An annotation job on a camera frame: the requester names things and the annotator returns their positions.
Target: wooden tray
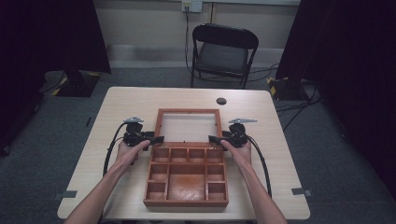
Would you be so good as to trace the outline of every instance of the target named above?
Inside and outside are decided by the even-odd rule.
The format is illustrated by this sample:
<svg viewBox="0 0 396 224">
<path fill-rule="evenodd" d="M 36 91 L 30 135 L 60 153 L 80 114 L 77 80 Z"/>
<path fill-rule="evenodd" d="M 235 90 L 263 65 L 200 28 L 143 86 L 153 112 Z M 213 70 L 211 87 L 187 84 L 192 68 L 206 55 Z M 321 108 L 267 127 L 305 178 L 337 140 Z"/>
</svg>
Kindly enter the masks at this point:
<svg viewBox="0 0 396 224">
<path fill-rule="evenodd" d="M 160 109 L 156 136 L 160 135 L 163 113 L 214 113 L 214 125 L 221 136 L 218 110 L 192 109 Z M 164 142 L 152 148 L 143 202 L 146 206 L 225 207 L 226 176 L 222 147 L 208 142 Z"/>
</svg>

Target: white tabletop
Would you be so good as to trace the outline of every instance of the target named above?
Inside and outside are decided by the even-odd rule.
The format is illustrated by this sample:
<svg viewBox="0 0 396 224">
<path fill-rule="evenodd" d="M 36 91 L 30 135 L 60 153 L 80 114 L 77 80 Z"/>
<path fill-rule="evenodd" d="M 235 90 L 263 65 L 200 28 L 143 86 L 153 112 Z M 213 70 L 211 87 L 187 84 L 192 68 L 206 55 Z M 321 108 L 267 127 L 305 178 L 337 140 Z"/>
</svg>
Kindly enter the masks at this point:
<svg viewBox="0 0 396 224">
<path fill-rule="evenodd" d="M 226 105 L 216 100 L 223 97 Z M 124 119 L 137 116 L 144 120 L 144 132 L 154 131 L 159 108 L 219 109 L 221 127 L 228 131 L 231 119 L 256 119 L 246 123 L 247 134 L 258 143 L 266 160 L 273 199 L 287 219 L 307 219 L 310 211 L 303 194 L 291 189 L 301 187 L 290 151 L 282 132 L 271 95 L 267 91 L 210 90 L 176 88 L 113 87 L 107 92 L 92 131 L 82 151 L 67 190 L 76 190 L 76 198 L 64 198 L 58 210 L 66 218 L 102 178 L 107 148 Z M 114 163 L 117 145 L 110 163 Z M 143 204 L 149 168 L 149 151 L 125 174 L 107 202 L 104 216 L 113 219 L 148 220 L 250 220 L 255 219 L 245 182 L 225 152 L 229 204 L 225 208 L 146 207 Z M 253 167 L 265 184 L 260 158 L 252 150 Z"/>
</svg>

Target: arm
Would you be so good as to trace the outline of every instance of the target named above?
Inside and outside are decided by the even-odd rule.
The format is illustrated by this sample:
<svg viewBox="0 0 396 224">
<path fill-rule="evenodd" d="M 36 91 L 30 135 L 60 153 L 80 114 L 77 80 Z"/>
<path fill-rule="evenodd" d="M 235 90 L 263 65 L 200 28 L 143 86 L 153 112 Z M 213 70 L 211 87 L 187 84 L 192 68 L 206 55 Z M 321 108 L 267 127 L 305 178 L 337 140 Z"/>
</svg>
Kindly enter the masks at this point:
<svg viewBox="0 0 396 224">
<path fill-rule="evenodd" d="M 116 162 L 87 197 L 73 210 L 65 223 L 97 223 L 118 181 L 137 158 L 137 153 L 148 145 L 149 141 L 144 141 L 135 147 L 128 147 L 121 141 Z"/>
<path fill-rule="evenodd" d="M 251 143 L 247 142 L 240 148 L 233 147 L 225 140 L 222 140 L 221 144 L 231 152 L 236 166 L 247 183 L 247 191 L 253 204 L 257 223 L 287 223 L 282 212 L 268 195 L 251 165 Z"/>
</svg>

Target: black curtain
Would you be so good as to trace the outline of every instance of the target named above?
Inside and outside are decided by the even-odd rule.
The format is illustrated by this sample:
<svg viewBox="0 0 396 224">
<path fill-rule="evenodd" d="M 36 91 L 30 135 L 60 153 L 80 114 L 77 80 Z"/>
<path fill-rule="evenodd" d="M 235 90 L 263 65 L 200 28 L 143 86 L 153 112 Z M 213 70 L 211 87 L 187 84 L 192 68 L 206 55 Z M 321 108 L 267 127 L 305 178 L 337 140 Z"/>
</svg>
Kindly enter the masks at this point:
<svg viewBox="0 0 396 224">
<path fill-rule="evenodd" d="M 0 147 L 48 71 L 110 73 L 92 0 L 5 0 L 0 6 Z"/>
<path fill-rule="evenodd" d="M 396 1 L 302 0 L 276 77 L 319 83 L 396 199 Z"/>
</svg>

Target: power outlet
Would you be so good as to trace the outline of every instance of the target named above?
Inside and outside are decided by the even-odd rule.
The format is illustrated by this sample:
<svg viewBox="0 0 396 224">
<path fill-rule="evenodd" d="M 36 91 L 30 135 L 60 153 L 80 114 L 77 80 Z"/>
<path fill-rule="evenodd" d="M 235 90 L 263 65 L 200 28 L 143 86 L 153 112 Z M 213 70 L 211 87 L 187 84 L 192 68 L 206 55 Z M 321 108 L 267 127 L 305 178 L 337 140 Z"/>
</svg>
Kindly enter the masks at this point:
<svg viewBox="0 0 396 224">
<path fill-rule="evenodd" d="M 181 1 L 181 11 L 187 11 L 186 9 L 188 9 L 189 12 L 192 11 L 191 1 Z"/>
<path fill-rule="evenodd" d="M 191 2 L 192 12 L 202 12 L 202 1 Z"/>
</svg>

